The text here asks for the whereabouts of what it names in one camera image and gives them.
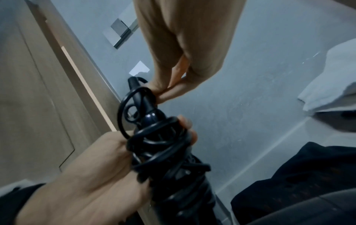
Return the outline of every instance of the white cloth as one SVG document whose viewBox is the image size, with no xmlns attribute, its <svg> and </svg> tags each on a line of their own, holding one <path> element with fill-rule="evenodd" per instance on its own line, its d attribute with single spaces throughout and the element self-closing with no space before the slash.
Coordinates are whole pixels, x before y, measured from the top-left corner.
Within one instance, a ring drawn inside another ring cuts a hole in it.
<svg viewBox="0 0 356 225">
<path fill-rule="evenodd" d="M 356 39 L 328 51 L 324 72 L 298 98 L 308 112 L 356 110 Z"/>
</svg>

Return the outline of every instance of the tangled black cord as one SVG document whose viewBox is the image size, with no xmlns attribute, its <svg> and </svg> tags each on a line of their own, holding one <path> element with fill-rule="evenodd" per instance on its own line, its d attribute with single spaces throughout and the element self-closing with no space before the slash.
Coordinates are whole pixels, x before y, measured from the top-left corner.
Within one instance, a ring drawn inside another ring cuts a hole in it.
<svg viewBox="0 0 356 225">
<path fill-rule="evenodd" d="M 177 117 L 166 118 L 157 108 L 155 113 L 161 113 L 163 119 L 142 127 L 140 120 L 146 115 L 140 115 L 138 109 L 133 116 L 129 115 L 129 109 L 135 105 L 128 102 L 136 93 L 148 97 L 154 105 L 155 98 L 149 88 L 132 88 L 120 104 L 118 126 L 128 139 L 126 147 L 132 152 L 132 167 L 138 173 L 138 181 L 150 179 L 153 206 L 161 223 L 203 224 L 201 220 L 207 213 L 215 218 L 212 212 L 215 196 L 205 177 L 211 168 L 191 154 L 190 133 Z M 123 116 L 137 126 L 133 136 L 124 130 Z"/>
</svg>

